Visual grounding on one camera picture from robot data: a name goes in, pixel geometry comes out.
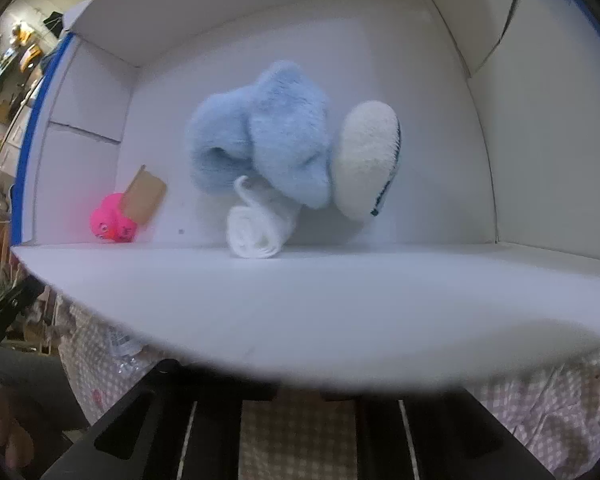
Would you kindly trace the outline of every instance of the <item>oval white fluffy object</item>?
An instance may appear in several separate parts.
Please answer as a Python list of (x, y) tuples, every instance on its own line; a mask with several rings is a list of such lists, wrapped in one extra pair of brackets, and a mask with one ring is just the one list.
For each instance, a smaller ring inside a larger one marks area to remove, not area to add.
[(353, 108), (331, 159), (338, 209), (352, 220), (376, 216), (395, 176), (399, 154), (400, 124), (394, 110), (379, 101)]

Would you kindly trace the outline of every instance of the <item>brown cardboard piece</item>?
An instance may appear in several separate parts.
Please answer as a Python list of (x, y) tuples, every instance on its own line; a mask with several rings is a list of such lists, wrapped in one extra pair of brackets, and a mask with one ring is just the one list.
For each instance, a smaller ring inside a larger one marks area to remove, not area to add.
[(142, 165), (122, 195), (120, 211), (138, 225), (145, 225), (158, 209), (166, 192), (167, 185)]

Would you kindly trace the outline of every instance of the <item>pink rubber duck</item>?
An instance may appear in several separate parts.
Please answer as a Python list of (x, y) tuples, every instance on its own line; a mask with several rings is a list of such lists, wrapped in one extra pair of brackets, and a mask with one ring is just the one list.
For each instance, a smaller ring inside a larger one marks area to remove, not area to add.
[(114, 242), (132, 242), (136, 236), (138, 224), (120, 211), (122, 193), (113, 193), (105, 197), (91, 217), (91, 232), (103, 240)]

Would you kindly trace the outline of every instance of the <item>light blue plush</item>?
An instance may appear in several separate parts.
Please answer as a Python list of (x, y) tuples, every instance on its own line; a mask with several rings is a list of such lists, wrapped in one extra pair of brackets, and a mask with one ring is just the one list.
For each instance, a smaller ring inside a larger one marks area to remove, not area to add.
[(253, 166), (284, 195), (313, 209), (331, 198), (327, 97), (300, 67), (274, 63), (253, 86)]
[(249, 135), (249, 86), (213, 94), (195, 111), (187, 128), (191, 176), (209, 193), (231, 191), (241, 175), (252, 175), (253, 143)]
[(251, 86), (215, 94), (187, 130), (194, 181), (207, 192), (231, 190), (259, 173), (311, 208), (331, 198), (327, 98), (292, 62), (274, 63)]

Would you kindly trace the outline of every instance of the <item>slit in wall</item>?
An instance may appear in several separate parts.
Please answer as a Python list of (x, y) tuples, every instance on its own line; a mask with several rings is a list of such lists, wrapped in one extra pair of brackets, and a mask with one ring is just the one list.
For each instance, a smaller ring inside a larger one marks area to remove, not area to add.
[(507, 30), (509, 30), (509, 26), (511, 25), (511, 22), (513, 20), (513, 16), (516, 13), (516, 10), (518, 9), (518, 4), (519, 3), (520, 3), (520, 0), (511, 0), (511, 5), (509, 6), (509, 12), (507, 14), (507, 19), (504, 22), (504, 27), (502, 28), (502, 33), (500, 34), (500, 37), (498, 38), (498, 41), (496, 41), (496, 44), (493, 45), (493, 48), (489, 51), (489, 53), (487, 54), (487, 56), (478, 65), (478, 68), (475, 69), (474, 74), (476, 72), (478, 72), (485, 65), (485, 63), (487, 63), (487, 61), (489, 60), (489, 58), (491, 57), (491, 55), (500, 46), (500, 43), (502, 42), (502, 39), (504, 38), (504, 35), (507, 33)]

